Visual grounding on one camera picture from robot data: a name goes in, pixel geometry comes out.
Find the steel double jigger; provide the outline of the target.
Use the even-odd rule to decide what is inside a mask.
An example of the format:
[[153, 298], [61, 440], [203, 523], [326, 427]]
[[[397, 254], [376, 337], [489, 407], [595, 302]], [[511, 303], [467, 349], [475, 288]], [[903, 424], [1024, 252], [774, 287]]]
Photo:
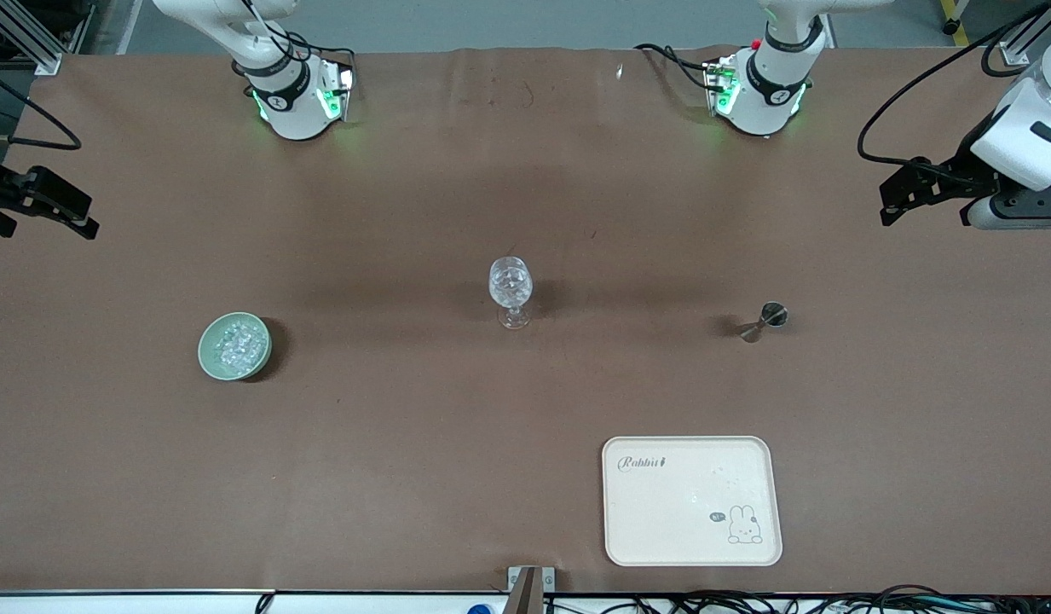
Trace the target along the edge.
[[747, 343], [756, 343], [763, 337], [765, 330], [786, 326], [788, 318], [789, 311], [783, 304], [767, 302], [760, 308], [759, 319], [744, 327], [739, 332], [739, 337]]

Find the clear ice cube heap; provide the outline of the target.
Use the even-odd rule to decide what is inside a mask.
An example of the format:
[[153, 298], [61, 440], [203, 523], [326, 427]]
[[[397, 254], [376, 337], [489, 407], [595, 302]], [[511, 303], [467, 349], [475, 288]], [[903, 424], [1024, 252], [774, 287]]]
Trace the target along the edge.
[[260, 327], [247, 320], [234, 320], [222, 328], [212, 354], [229, 372], [248, 373], [263, 359], [267, 343], [267, 334]]

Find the clear stemmed wine glass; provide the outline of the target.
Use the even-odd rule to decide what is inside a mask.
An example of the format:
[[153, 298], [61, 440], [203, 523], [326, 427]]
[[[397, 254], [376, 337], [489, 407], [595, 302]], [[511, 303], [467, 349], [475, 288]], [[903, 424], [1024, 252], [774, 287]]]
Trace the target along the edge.
[[523, 329], [529, 323], [526, 304], [534, 290], [533, 277], [521, 258], [504, 255], [491, 264], [488, 293], [499, 307], [499, 322], [506, 329]]

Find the pale green ceramic bowl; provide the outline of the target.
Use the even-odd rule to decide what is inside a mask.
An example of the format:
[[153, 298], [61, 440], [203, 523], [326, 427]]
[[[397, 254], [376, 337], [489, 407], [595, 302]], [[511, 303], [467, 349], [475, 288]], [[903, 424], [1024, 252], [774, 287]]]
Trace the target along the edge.
[[[229, 372], [228, 369], [218, 364], [217, 359], [212, 354], [213, 345], [218, 337], [220, 337], [222, 328], [234, 320], [247, 320], [249, 323], [252, 323], [253, 326], [260, 327], [260, 329], [263, 330], [265, 335], [268, 337], [267, 350], [265, 350], [263, 359], [260, 359], [257, 365], [253, 367], [251, 372], [248, 373]], [[208, 374], [208, 376], [220, 381], [240, 381], [256, 376], [260, 370], [264, 369], [264, 366], [267, 365], [269, 360], [269, 355], [271, 355], [272, 345], [273, 341], [271, 333], [269, 333], [269, 328], [265, 325], [263, 319], [250, 314], [250, 312], [229, 312], [229, 314], [222, 315], [222, 318], [217, 318], [208, 327], [205, 328], [205, 331], [203, 331], [198, 344], [197, 355], [201, 369], [203, 372]]]

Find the cream rabbit print tray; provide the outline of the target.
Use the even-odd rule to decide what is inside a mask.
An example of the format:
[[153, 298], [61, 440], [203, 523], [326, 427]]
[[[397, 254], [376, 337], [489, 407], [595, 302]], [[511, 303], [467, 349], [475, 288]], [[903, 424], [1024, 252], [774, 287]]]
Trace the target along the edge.
[[624, 436], [602, 449], [604, 551], [623, 567], [764, 567], [783, 553], [755, 436]]

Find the brown table cover sheet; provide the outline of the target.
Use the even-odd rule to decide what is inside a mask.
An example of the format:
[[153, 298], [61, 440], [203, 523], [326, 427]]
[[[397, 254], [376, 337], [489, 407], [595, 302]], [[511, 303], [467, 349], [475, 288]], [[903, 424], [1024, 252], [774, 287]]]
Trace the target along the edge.
[[[309, 142], [222, 57], [68, 60], [32, 97], [84, 147], [7, 164], [101, 228], [0, 238], [0, 589], [1051, 594], [1051, 230], [883, 227], [856, 155], [943, 55], [826, 52], [768, 140], [642, 52], [369, 55]], [[251, 378], [199, 364], [229, 312], [271, 333]], [[766, 443], [779, 562], [611, 562], [624, 436]]]

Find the silver aluminium frame profile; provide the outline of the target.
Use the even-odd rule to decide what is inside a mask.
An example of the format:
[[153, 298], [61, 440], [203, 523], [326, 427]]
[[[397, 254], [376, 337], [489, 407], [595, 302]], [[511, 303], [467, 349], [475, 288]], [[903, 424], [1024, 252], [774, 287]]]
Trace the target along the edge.
[[0, 0], [0, 34], [23, 52], [35, 75], [57, 75], [66, 47], [18, 0]]
[[996, 50], [1006, 67], [1027, 67], [1051, 42], [1051, 11], [1005, 30]]

